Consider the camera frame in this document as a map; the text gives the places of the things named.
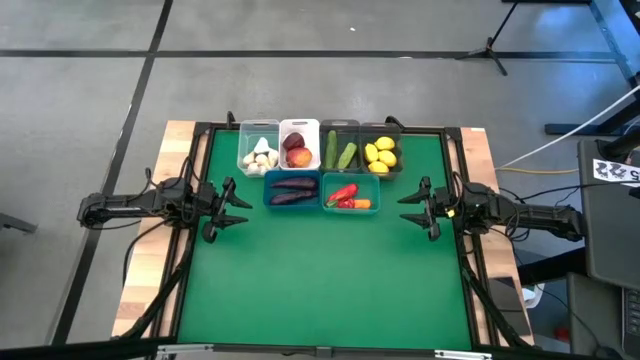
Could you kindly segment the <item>long red pepper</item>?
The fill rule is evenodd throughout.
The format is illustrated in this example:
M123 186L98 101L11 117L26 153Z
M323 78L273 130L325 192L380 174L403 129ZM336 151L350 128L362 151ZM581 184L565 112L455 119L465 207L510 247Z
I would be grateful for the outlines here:
M358 186L356 184L349 184L332 195L329 196L328 202L340 202L346 199L350 199L358 192Z

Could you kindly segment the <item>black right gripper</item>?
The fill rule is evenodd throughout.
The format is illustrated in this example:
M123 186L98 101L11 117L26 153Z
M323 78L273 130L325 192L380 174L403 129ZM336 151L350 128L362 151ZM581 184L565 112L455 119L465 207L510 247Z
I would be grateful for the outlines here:
M419 204L422 201L424 201L424 213L401 214L400 217L426 229L430 241L438 240L441 229L437 219L456 216L456 197L446 187L433 188L431 179L425 176L420 180L420 189L414 194L401 198L398 203Z

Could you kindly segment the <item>green table mat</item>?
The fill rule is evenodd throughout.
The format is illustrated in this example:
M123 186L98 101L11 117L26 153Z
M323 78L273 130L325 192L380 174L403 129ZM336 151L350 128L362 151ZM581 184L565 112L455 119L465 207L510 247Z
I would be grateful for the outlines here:
M243 223L195 246L178 338L183 343L467 350L472 337L452 225L427 234L405 197L446 184L440 139L407 136L403 171L372 215L276 211L264 182L236 165L238 133L217 131L208 177L232 177Z

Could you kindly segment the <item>dark grey cabinet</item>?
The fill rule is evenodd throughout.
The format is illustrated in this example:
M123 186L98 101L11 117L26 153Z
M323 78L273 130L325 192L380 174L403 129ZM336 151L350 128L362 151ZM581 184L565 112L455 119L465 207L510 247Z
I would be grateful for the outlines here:
M593 160L606 160L596 141L580 141L577 154L587 272L600 281L640 290L640 187L593 177Z

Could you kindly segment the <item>black desk leg frame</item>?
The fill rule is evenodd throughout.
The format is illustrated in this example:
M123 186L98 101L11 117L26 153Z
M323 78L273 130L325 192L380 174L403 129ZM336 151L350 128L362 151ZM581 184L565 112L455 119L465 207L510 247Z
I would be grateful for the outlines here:
M514 0L501 0L504 3L512 3ZM631 67L623 54L613 32L608 26L602 11L595 0L518 0L519 4L553 4L553 5L586 5L589 7L610 52L614 55L614 62L619 67L623 77L631 88L638 86L636 75L631 72ZM640 120L640 89L633 93L634 99L609 118L596 124L546 124L544 131L547 135L579 135L579 136L622 136L625 131L631 130L631 122Z

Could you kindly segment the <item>blue plastic bin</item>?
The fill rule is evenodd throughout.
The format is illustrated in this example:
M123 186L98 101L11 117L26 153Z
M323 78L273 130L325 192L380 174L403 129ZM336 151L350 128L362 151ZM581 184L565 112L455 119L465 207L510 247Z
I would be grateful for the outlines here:
M286 192L293 192L293 191L299 191L299 190L292 190L292 189L281 189L281 188L271 188L270 185L278 180L281 179L285 179L285 178L290 178L290 177L313 177L318 181L318 188L315 190L317 192L317 196L313 199L310 200L306 200L306 201L302 201L299 202L297 204L291 204L291 205L281 205L281 206L273 206L269 204L269 200L278 194L282 194L282 193L286 193ZM270 208L271 210L301 210L301 211L307 211L307 210L315 210L320 206L320 183L321 183L321 176L320 173L318 171L315 170L302 170L302 171L284 171L284 170L277 170L277 171L269 171L266 173L265 177L264 177L264 191L263 191L263 203L265 204L265 206L267 208Z

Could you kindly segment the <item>silver frame bracket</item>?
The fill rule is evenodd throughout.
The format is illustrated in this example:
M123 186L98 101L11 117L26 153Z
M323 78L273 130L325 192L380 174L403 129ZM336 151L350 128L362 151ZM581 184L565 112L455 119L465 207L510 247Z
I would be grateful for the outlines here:
M213 351L213 344L167 344L158 346L156 354L162 359L168 359L173 355Z
M453 350L435 350L434 357L445 360L493 360L490 353Z

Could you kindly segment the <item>grey chair leg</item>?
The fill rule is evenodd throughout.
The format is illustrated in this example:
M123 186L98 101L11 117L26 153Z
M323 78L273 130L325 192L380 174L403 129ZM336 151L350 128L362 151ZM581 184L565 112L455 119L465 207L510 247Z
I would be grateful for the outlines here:
M14 229L32 234L37 230L37 225L0 212L0 230L3 229Z

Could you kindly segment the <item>black aluminium rig frame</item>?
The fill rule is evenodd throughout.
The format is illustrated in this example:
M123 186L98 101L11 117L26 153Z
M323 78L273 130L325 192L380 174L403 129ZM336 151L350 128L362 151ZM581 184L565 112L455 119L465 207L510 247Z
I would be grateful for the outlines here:
M407 126L403 127L397 119L389 116L385 123L394 123L401 128L401 134L405 135L420 135L420 136L436 136L438 137L441 144L441 152L444 158L443 163L444 167L449 167L447 172L458 171L461 176L465 179L469 179L469 167L467 166L467 150L473 152L474 150L479 150L480 153L476 155L471 155L473 159L471 159L473 166L480 164L480 157L478 156L488 156L489 162L491 162L491 154L489 151L489 145L486 139L486 134L472 133L473 131L484 132L484 129L472 129L472 128L460 128L460 127L420 127L420 126ZM196 170L199 171L199 176L206 177L209 169L209 160L213 154L213 144L216 136L216 132L220 133L221 131L240 131L241 122L237 122L232 114L232 112L227 113L226 122L195 122L195 121L168 121L165 134L163 137L162 146L169 145L171 141L174 143L178 141L179 134L182 136L180 139L185 138L189 139L189 137L185 137L187 135L183 134L187 131L187 127L190 126L192 129L192 137L187 141L187 145L189 148L189 155L192 160L196 159L196 155L202 155L202 164L196 166ZM465 147L464 140L465 136L467 140L480 140L480 145L472 145L469 143L468 145L471 148ZM120 302L120 307L124 310L129 311L132 310L131 306L133 306L133 302L125 301L125 295L140 295L136 304L140 303L144 305L142 302L141 296L143 295L143 290L145 292L145 296L149 297L147 293L150 291L151 295L156 295L155 300L161 300L161 304L157 306L157 311L153 313L154 317L150 320L149 324L144 327L143 330L149 330L149 336L142 338L126 338L126 339L115 339L108 341L100 341L100 342L87 342L87 343L72 343L66 344L61 343L57 345L47 345L47 346L37 346L37 347L27 347L27 348L13 348L13 349L1 349L0 351L0 360L72 360L72 359L93 359L93 360L128 360L128 359L136 359L136 358L155 358L156 356L159 359L159 355L156 354L156 349L160 345L167 344L177 344L177 333L180 326L181 315L183 310L184 299L186 298L186 287L188 283L188 276L190 270L190 258L187 255L185 260L187 263L183 266L184 269L179 269L182 272L177 274L178 268L177 258L178 258L178 248L179 246L183 246L184 249L194 250L195 247L195 229L196 227L187 228L187 230L175 229L172 228L170 235L162 235L164 237L155 237L158 240L153 240L151 243L147 242L146 244L141 244L146 247L141 247L139 250L142 251L151 251L153 250L153 246L151 245L162 245L166 249L165 255L161 255L158 260L162 268L162 279L157 281L157 286L153 284L147 286L143 289L142 286L133 286L126 285L122 291L122 297ZM171 271L175 272L176 275L180 275L180 278L177 278L174 286L169 289L168 285L170 283L171 277L173 273L169 273ZM504 355L506 350L513 350L509 347L501 347L498 345L493 345L494 343L498 343L498 330L497 325L495 325L490 319L490 314L488 310L484 310L484 308L480 308L481 303L480 299L476 299L474 296L470 295L471 290L467 288L465 295L465 301L467 306L467 310L469 314L467 315L471 325L470 331L472 339L472 349L473 350L488 350L489 353L495 351L499 355ZM133 314L132 311L127 312L126 314L122 313L118 315L119 317L116 319L116 325L114 325L114 329L120 329L118 326L123 325L124 321L127 319L121 319L122 316ZM315 347L314 346L289 346L289 345L229 345L229 344L214 344L213 352L238 352L238 353L272 353L272 354L281 354L283 356L290 355L307 355L315 357ZM435 350L420 350L420 349L383 349L383 348L358 348L358 347L336 347L334 348L334 356L332 358L339 357L417 357L417 358L435 358L434 351Z

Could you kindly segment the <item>white plastic bin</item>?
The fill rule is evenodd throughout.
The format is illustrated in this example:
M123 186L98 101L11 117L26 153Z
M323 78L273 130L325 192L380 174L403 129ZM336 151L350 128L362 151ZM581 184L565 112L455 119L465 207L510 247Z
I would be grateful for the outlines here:
M313 159L307 168L289 168L286 164L286 153L282 148L284 138L292 133L299 132L305 139L305 146L312 154ZM279 125L279 163L284 170L317 170L320 167L320 142L319 122L316 119L287 119Z

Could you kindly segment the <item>dark grey plastic bin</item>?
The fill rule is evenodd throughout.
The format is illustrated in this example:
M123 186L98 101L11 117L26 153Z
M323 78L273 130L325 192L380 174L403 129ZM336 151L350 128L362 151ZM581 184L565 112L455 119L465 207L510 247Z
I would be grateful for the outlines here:
M336 164L333 169L325 168L325 148L326 148L326 138L327 133L330 130L335 130L337 132L337 159ZM353 119L327 119L320 122L319 128L319 139L320 139L320 159L321 165L320 169L324 172L346 172L346 173L357 173L360 171L361 167L361 156L360 156L360 123ZM340 154L343 152L345 146L349 143L353 142L357 145L357 152L347 169L339 170L336 168L338 158Z
M364 157L364 146L367 143L374 142L381 136L388 136L395 140L396 146L393 150L391 150L396 158L397 164L393 168L389 168L389 172L386 174L376 174L371 173L368 170L368 163ZM362 170L365 173L370 173L380 177L381 179L391 181L394 180L403 170L403 150L402 150L402 138L400 127L394 123L363 123L360 126L360 146L359 150L361 153L361 161L362 161Z

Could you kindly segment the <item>long dark green cucumber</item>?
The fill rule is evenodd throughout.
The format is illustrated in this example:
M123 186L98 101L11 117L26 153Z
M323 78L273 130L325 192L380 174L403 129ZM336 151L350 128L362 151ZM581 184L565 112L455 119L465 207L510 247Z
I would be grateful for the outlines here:
M337 159L337 132L330 130L327 133L326 148L325 148L325 168L333 169Z

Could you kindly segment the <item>white cup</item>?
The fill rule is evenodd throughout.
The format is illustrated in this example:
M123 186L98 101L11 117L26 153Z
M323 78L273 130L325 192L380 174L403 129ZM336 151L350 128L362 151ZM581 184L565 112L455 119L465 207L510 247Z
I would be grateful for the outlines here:
M544 288L545 283L522 287L524 305L527 309L535 308L539 304L544 294Z

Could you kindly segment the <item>red orange apple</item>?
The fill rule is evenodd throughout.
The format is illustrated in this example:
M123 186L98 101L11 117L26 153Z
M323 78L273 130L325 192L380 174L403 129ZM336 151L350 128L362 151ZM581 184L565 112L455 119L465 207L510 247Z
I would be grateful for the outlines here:
M291 148L286 153L289 168L307 168L313 159L312 152L306 147Z

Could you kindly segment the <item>short light green cucumber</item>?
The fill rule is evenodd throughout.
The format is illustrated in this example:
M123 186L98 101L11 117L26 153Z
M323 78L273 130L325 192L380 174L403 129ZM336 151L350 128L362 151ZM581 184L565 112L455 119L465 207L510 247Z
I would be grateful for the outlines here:
M339 169L339 170L347 169L350 166L350 164L351 164L351 162L352 162L352 160L353 160L353 158L354 158L354 156L355 156L355 154L357 152L357 149L358 149L358 147L357 147L357 145L355 143L349 142L345 146L343 152L340 154L340 156L338 158L338 161L337 161L336 168Z

